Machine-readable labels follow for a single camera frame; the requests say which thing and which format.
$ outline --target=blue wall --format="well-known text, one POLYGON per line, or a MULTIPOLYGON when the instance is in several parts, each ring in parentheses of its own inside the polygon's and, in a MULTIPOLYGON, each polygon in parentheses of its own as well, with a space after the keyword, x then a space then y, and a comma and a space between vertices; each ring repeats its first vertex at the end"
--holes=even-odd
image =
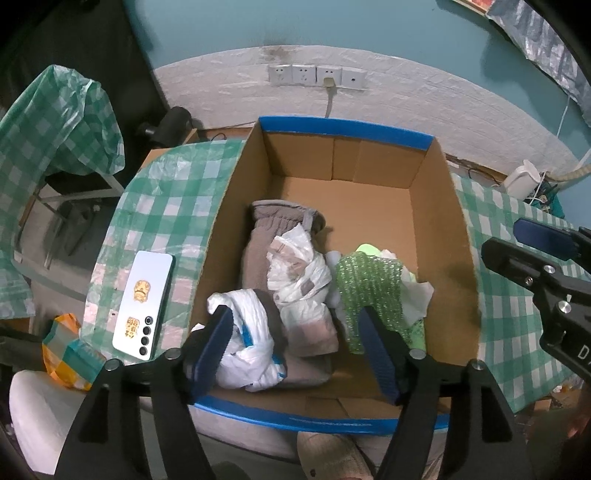
MULTIPOLYGON (((125 0, 153 67, 234 48, 275 44, 360 48, 414 60, 509 100, 556 133, 564 92, 487 19, 452 0, 125 0)), ((581 158, 591 131, 571 102, 560 139, 581 158)), ((561 194, 567 220, 591 226, 578 205, 591 178, 561 194)))

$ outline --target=power outlet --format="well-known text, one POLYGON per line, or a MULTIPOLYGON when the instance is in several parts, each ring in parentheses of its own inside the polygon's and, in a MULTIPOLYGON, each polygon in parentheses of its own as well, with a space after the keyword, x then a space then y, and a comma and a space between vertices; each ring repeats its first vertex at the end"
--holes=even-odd
POLYGON ((291 74, 296 85, 316 85, 316 67, 313 65, 292 65, 291 74))
POLYGON ((345 87, 345 88, 354 88, 357 90, 364 90, 366 75, 367 75, 367 72, 365 70, 343 67, 343 73, 340 78, 340 85, 341 85, 341 87, 345 87))
POLYGON ((269 82, 271 85, 291 85, 291 65, 269 65, 269 82))
POLYGON ((323 87, 325 86, 324 79, 332 78, 335 81, 335 85, 338 87, 340 86, 340 77, 342 73, 343 69, 341 67, 327 67, 320 65, 316 67, 316 85, 323 87))

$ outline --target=green checkered plastic sheet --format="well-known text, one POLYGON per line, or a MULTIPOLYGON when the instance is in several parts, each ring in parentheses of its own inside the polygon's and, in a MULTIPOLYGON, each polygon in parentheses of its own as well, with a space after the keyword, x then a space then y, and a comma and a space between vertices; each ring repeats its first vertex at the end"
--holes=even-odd
POLYGON ((81 338, 107 358, 137 359, 113 348, 125 283, 139 250, 174 256, 155 355, 181 346, 223 195, 241 140, 173 148, 140 170, 121 196, 90 281, 81 338))
MULTIPOLYGON (((533 294, 488 270, 480 258, 482 244, 492 236, 522 245, 513 236, 521 218, 547 225, 574 228, 495 189, 452 174, 462 206, 478 281, 481 315, 478 358, 484 360, 513 411, 548 394, 572 372, 540 348, 542 323, 533 294)), ((565 275, 587 278, 574 262, 563 262, 525 247, 562 266, 565 275)))
POLYGON ((100 83, 52 65, 13 103, 0 120, 0 319, 35 313, 12 259, 18 221, 42 178, 113 175, 124 166, 121 132, 100 83))

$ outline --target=beige slipper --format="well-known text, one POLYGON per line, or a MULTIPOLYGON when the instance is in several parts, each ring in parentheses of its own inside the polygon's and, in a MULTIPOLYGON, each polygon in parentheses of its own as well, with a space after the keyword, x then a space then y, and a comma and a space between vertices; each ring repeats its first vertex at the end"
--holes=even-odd
POLYGON ((308 480, 374 478, 355 444, 342 435, 299 432, 297 453, 308 480))

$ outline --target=white plastic bag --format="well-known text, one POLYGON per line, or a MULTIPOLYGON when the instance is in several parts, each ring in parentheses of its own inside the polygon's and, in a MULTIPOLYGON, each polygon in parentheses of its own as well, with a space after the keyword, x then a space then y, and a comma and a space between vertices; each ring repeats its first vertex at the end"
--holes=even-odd
POLYGON ((285 366, 273 355, 267 313, 254 290, 214 293, 207 299, 210 314, 219 305, 232 310, 234 330, 217 369, 217 383, 223 388, 246 387, 250 392, 277 385, 285 378, 285 366))
POLYGON ((267 287, 274 292, 273 300, 280 310, 298 300, 324 303, 332 279, 330 270, 301 224, 275 237, 267 260, 267 287))
MULTIPOLYGON (((396 259, 396 255, 390 250, 382 250, 380 257, 396 259)), ((427 316, 427 308, 435 289, 428 281, 418 283, 415 275, 405 266, 402 266, 400 281, 402 317, 407 325, 412 327, 415 322, 427 316)))

